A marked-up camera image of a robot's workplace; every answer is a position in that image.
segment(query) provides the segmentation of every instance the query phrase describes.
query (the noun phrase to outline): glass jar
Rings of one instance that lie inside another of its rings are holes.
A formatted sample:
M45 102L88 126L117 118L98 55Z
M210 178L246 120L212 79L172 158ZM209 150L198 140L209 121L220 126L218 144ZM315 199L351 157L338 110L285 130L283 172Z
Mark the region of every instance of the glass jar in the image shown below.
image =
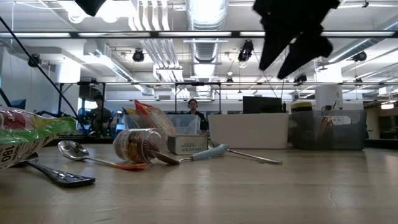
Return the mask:
M125 161L137 163L157 163L151 151L165 152L166 137L157 128L129 129L121 131L113 141L116 155Z

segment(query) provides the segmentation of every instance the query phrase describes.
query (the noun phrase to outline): metal utensil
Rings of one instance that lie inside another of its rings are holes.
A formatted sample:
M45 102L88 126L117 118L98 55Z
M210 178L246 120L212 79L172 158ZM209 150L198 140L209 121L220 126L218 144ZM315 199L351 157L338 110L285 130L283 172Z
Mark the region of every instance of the metal utensil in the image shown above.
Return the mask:
M216 144L214 142L209 141L209 148L210 149L213 148L215 145ZM238 151L234 151L234 150L230 150L230 149L227 149L227 151L235 153L235 154L238 154L238 155L241 155L241 156L250 157L250 158L255 159L257 161L260 161L260 162L266 162L266 163L269 163L269 164L277 164L277 165L282 164L282 161L277 161L277 160L274 160L274 159L267 159L267 158L254 156L254 155L250 155L250 154L246 154L246 153L243 153L243 152L238 152Z
M81 144L74 141L60 141L58 143L58 150L65 158L71 159L73 161L91 159L92 161L100 162L113 168L125 170L143 169L148 166L148 164L117 164L101 159L91 158L88 154L88 151Z
M71 174L68 172L59 171L40 165L36 163L38 160L39 160L39 155L35 152L32 155L26 157L24 161L17 163L13 167L31 166L40 171L41 173L43 173L54 184L60 187L68 187L68 188L83 187L95 182L95 178L92 177L83 177L80 175Z
M156 151L151 151L151 153L153 153L153 155L158 158L158 160L163 161L165 163L171 164L171 165L179 165L182 161L197 161L200 159L207 159L209 157L216 157L216 156L220 156L222 155L227 149L229 148L228 145L219 145L218 147L215 147L213 149L208 149L206 151L203 152L198 152L192 156L190 156L189 158L184 158L184 159L180 159L180 160L175 160L170 158L169 156L165 156L159 152Z

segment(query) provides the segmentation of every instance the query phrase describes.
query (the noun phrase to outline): wooden table surface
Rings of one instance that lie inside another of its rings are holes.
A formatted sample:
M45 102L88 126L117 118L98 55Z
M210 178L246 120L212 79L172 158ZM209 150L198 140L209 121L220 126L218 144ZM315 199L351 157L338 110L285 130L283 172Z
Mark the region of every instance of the wooden table surface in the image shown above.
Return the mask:
M87 145L116 161L111 145ZM39 163L96 177L62 189L33 168L0 171L0 223L394 223L398 222L398 151L245 151L235 156L140 172L74 162L55 147Z

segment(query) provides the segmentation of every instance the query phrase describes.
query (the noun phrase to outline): blue handle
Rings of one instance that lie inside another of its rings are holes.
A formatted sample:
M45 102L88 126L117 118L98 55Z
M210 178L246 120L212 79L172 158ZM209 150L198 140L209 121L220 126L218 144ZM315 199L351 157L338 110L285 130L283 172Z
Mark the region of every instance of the blue handle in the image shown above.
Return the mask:
M224 154L225 151L227 151L229 149L229 145L219 145L217 147L215 147L214 149L208 149L206 151L203 152L198 152L192 156L190 156L190 158L195 161L195 160L199 160L199 159L207 159L209 157L216 157L216 156L220 156L222 154Z

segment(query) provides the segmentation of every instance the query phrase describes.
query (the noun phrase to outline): man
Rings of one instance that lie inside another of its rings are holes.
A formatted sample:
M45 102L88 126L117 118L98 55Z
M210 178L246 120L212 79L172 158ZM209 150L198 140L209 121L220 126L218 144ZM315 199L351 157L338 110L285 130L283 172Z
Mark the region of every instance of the man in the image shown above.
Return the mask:
M195 99L191 99L188 101L188 108L190 108L189 114L195 114L198 115L200 118L200 131L204 133L207 130L207 121L205 118L205 115L201 112L197 111L198 108L198 102Z
M108 128L108 121L112 118L112 112L109 109L103 108L102 95L96 95L94 97L95 103L97 104L97 108L92 109L90 111L90 115L93 121L94 131L97 133L101 133L103 136L106 136L106 129ZM104 111L104 115L101 120L101 112Z

